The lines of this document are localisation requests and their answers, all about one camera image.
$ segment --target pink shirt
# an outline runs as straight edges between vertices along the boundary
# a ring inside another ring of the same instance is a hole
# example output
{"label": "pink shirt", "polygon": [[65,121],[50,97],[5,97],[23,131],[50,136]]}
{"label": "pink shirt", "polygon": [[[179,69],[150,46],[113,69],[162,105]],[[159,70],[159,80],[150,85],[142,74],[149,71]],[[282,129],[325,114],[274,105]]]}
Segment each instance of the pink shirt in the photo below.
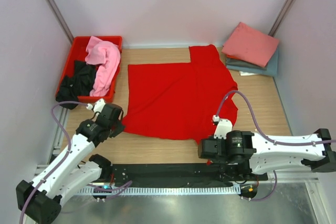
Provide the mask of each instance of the pink shirt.
{"label": "pink shirt", "polygon": [[112,79],[120,62],[120,51],[112,42],[91,36],[86,52],[88,53],[85,57],[87,64],[100,65],[90,96],[103,97],[110,90]]}
{"label": "pink shirt", "polygon": [[235,58],[265,67],[279,44],[273,38],[240,22],[222,52]]}

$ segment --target red plastic bin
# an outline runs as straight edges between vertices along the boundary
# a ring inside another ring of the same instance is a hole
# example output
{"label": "red plastic bin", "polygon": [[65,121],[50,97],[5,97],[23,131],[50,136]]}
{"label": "red plastic bin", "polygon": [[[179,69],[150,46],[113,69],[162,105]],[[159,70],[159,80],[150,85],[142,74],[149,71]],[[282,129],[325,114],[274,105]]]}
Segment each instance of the red plastic bin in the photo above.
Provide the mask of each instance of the red plastic bin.
{"label": "red plastic bin", "polygon": [[[58,88],[56,90],[55,96],[58,93],[59,87],[61,85],[61,82],[64,76],[72,77],[74,75],[74,61],[75,60],[85,61],[85,57],[88,55],[88,53],[86,52],[86,46],[89,43],[90,37],[91,36],[83,36],[83,37],[74,38],[69,55],[68,55],[67,62],[65,63],[65,66],[63,69],[61,79],[59,80],[59,83],[58,83]],[[121,43],[122,43],[121,36],[97,36],[97,38],[112,42],[113,44],[118,46],[118,49],[121,52]],[[120,71],[120,65],[118,66],[118,69],[112,79],[110,90],[104,97],[82,97],[80,96],[78,97],[78,100],[80,102],[93,103],[93,102],[98,101],[101,98],[104,98],[105,101],[112,102],[113,95],[114,95],[114,89],[116,87],[115,79],[119,71]]]}

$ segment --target white wall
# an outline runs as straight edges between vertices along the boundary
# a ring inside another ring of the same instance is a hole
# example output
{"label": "white wall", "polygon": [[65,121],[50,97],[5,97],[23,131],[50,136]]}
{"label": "white wall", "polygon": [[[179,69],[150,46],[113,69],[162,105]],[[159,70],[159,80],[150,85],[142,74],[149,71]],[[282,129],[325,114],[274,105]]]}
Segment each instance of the white wall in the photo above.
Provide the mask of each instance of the white wall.
{"label": "white wall", "polygon": [[70,43],[45,0],[0,0],[0,216],[18,223],[15,187],[45,163],[49,110]]}
{"label": "white wall", "polygon": [[74,36],[124,47],[222,44],[242,21],[268,33],[285,0],[55,0]]}
{"label": "white wall", "polygon": [[[293,134],[325,127],[336,139],[336,1],[296,0],[276,37],[276,83]],[[319,177],[336,219],[336,173]]]}

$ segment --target folded clothes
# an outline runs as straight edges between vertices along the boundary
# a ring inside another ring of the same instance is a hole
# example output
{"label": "folded clothes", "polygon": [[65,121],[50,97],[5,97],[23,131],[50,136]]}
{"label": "folded clothes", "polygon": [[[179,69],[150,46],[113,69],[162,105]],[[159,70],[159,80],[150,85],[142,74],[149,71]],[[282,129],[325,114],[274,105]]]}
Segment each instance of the folded clothes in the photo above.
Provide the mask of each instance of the folded clothes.
{"label": "folded clothes", "polygon": [[[56,95],[56,101],[76,101],[78,96],[88,96],[96,78],[96,67],[84,61],[74,61],[73,76],[64,76]],[[77,104],[62,104],[64,108],[74,109]]]}
{"label": "folded clothes", "polygon": [[243,61],[243,60],[237,60],[233,58],[226,57],[226,64],[229,64],[231,66],[238,66],[238,67],[245,67],[245,68],[255,68],[260,70],[266,70],[266,67],[260,67],[258,65]]}
{"label": "folded clothes", "polygon": [[90,96],[103,97],[110,90],[112,79],[118,70],[120,51],[112,42],[92,36],[86,52],[88,53],[85,58],[87,64],[100,65]]}
{"label": "folded clothes", "polygon": [[249,72],[249,73],[257,73],[257,74],[263,74],[266,76],[276,76],[278,71],[278,57],[279,57],[279,49],[275,51],[269,62],[267,63],[266,69],[256,69],[256,68],[247,68],[247,67],[239,67],[239,66],[233,66],[230,64],[226,64],[226,67],[228,69],[232,70],[238,70],[243,72]]}
{"label": "folded clothes", "polygon": [[[129,65],[129,106],[125,132],[173,140],[214,134],[212,116],[237,83],[215,46],[189,47],[190,63]],[[219,116],[234,124],[237,107],[229,97]]]}
{"label": "folded clothes", "polygon": [[223,44],[222,52],[239,60],[265,67],[279,44],[273,38],[240,22]]}

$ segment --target wooden table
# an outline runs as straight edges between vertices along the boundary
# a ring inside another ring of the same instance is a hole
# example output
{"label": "wooden table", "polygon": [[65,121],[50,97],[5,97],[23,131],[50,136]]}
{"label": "wooden table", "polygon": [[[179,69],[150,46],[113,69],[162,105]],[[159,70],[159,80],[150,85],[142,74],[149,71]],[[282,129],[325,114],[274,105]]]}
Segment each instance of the wooden table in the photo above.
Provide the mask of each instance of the wooden table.
{"label": "wooden table", "polygon": [[[222,53],[220,56],[224,62],[225,56]],[[188,48],[124,49],[121,57],[121,70],[117,78],[113,103],[123,107],[125,114],[127,114],[129,95],[128,64],[190,62]],[[273,78],[241,77],[238,71],[231,71],[231,74],[238,83],[238,89],[251,102],[263,131],[269,135],[290,135]],[[235,95],[233,100],[238,107],[238,118],[234,129],[254,132],[256,128],[244,100],[238,95]],[[70,136],[74,134],[81,121],[91,117],[92,112],[82,106],[72,110],[67,124]],[[115,164],[206,162],[197,157],[197,145],[193,140],[164,140],[125,132],[114,139],[107,139],[92,152],[94,153],[99,153]]]}

